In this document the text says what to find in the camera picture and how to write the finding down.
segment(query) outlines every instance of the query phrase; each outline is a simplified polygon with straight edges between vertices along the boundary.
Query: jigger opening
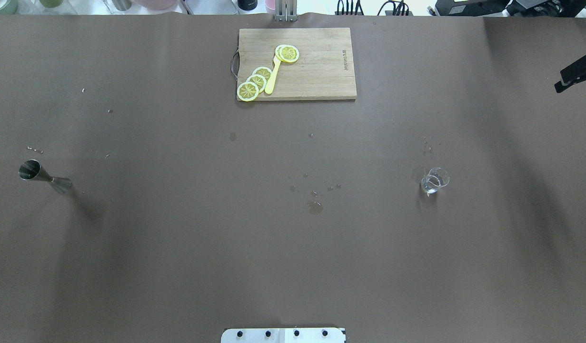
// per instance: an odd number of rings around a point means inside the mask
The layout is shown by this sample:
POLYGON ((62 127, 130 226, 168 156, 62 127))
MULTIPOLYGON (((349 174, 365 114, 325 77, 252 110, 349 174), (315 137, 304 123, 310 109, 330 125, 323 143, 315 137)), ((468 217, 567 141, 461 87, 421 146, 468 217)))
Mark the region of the jigger opening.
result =
POLYGON ((37 176, 40 170, 41 164, 38 161, 31 159, 20 166, 18 173, 23 180, 32 180, 32 178, 37 176))

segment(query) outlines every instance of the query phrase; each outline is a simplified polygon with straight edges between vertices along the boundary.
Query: black clamp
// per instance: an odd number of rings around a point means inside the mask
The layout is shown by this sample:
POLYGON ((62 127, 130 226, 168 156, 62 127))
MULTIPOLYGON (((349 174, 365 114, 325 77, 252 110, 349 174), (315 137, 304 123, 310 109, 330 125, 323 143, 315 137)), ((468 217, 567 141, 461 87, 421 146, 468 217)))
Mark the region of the black clamp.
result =
POLYGON ((560 72, 561 81, 555 84, 556 92, 561 93, 571 85, 586 81, 586 55, 580 57, 571 65, 563 68, 560 72))

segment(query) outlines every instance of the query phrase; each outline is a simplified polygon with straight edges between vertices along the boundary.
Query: brown tabletop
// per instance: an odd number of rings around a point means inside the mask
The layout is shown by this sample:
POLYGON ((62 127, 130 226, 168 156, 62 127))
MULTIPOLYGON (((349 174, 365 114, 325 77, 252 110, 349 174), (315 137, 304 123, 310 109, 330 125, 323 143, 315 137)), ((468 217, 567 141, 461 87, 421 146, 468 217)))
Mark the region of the brown tabletop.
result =
POLYGON ((0 17, 0 343, 586 342, 586 20, 272 19, 0 17), (351 28, 356 101, 236 101, 285 27, 351 28))

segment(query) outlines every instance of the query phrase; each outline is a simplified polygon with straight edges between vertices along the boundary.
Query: green bowl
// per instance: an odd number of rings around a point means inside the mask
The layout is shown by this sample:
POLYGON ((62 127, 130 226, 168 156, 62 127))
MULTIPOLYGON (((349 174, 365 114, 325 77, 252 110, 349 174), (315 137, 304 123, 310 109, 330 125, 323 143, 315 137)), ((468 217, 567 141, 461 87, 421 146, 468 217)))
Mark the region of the green bowl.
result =
POLYGON ((0 8, 0 14, 14 14, 18 9, 18 0, 9 0, 0 8))

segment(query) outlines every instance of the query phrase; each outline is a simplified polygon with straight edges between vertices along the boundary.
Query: green object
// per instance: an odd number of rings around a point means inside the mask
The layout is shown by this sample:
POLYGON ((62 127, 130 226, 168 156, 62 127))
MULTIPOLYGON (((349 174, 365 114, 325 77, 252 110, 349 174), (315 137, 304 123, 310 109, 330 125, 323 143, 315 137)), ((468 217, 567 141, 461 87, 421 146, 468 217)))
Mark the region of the green object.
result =
POLYGON ((64 0, 39 0, 39 2, 48 9, 62 5, 64 0))
POLYGON ((14 14, 18 9, 18 0, 10 0, 5 6, 0 8, 0 14, 14 14))

